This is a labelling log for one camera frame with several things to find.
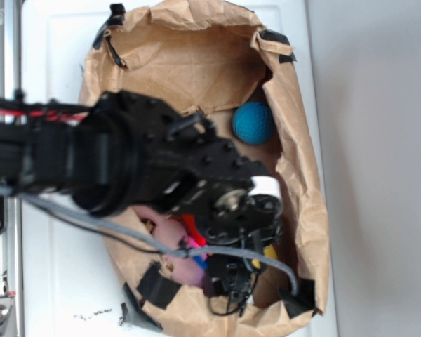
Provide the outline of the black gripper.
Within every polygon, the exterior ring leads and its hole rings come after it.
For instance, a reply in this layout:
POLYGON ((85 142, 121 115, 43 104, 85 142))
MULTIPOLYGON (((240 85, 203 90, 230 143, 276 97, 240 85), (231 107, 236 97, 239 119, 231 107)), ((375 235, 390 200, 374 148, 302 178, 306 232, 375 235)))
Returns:
MULTIPOLYGON (((280 183, 273 177, 253 177, 252 190, 233 190, 222 195, 213 214, 203 220, 204 237, 209 245, 228 246, 263 254, 282 233, 283 211, 280 183)), ((206 263, 206 295, 224 296, 224 310, 212 305, 217 316, 242 315, 266 265, 247 257, 212 253, 206 263)))

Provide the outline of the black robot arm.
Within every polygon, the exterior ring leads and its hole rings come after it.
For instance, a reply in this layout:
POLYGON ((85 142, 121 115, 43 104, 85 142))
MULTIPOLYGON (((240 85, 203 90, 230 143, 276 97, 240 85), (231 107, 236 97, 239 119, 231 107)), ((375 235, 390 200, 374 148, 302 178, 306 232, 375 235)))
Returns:
POLYGON ((240 154, 202 112, 181 116, 165 102, 121 91, 92 107, 0 98, 0 112, 26 117, 0 123, 0 193, 69 195, 96 218, 133 205, 194 216, 212 248, 210 291, 242 313, 264 270, 260 253, 282 231, 280 186, 266 166, 240 154))

